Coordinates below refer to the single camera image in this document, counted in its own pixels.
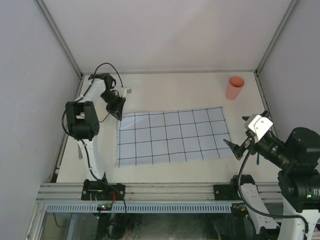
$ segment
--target table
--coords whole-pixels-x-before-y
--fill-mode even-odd
[[[235,75],[245,80],[245,86],[236,100],[230,101],[225,98],[225,92],[229,77]],[[242,116],[264,111],[253,72],[123,74],[121,78],[124,86],[132,89],[126,96],[123,113],[223,107],[231,140],[239,145],[246,139]],[[82,93],[88,85],[86,76]],[[107,111],[102,99],[95,104],[95,109],[99,120],[104,119]],[[115,166],[116,143],[117,120],[109,116],[100,124],[98,148],[110,183],[223,183],[238,174],[242,162],[226,157],[118,168]],[[256,159],[257,156],[250,156],[244,174],[251,174],[256,182],[276,182],[279,168],[263,157],[257,165]],[[79,159],[77,142],[69,137],[57,183],[82,183],[85,179],[85,164]]]

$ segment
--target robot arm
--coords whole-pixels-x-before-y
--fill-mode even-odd
[[[272,122],[267,116],[268,112],[265,111],[261,115],[242,117],[246,121],[244,126],[247,129],[247,139],[241,146],[224,141],[238,160],[249,150],[244,164],[249,154],[258,153],[281,169],[278,173],[278,185],[283,195],[283,214],[294,218],[283,219],[277,239],[311,240],[313,229],[320,218],[320,174],[315,169],[320,158],[320,136],[310,129],[297,127],[286,142],[283,142],[269,131]],[[267,211],[254,184],[240,184],[240,173],[236,176],[240,178],[237,180],[238,189],[247,204],[256,233],[259,234],[264,228],[275,234],[279,229],[273,219],[275,216],[271,217]]]
[[[95,103],[101,97],[107,103],[106,111],[121,121],[127,88],[122,87],[119,91],[112,90],[116,86],[116,80],[109,73],[95,76],[92,74],[90,79],[94,81],[85,93],[74,101],[66,103],[65,112],[69,133],[77,140],[82,153],[86,179],[97,181],[106,176],[98,151],[97,135],[100,124]]]

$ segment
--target orange cup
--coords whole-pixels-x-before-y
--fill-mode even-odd
[[[235,100],[241,89],[245,85],[245,80],[240,76],[232,76],[229,78],[228,87],[226,89],[225,97],[229,100]]]

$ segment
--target white cloth with black grid lines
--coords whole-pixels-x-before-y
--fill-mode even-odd
[[[135,167],[233,156],[222,107],[127,113],[118,122],[116,165]]]

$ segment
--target white wall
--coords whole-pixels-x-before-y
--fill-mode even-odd
[[[92,73],[106,61],[121,72],[255,70],[291,0],[44,2]]]
[[[320,134],[320,1],[301,1],[262,73],[276,128]]]
[[[77,76],[32,0],[0,2],[0,238],[21,240]]]

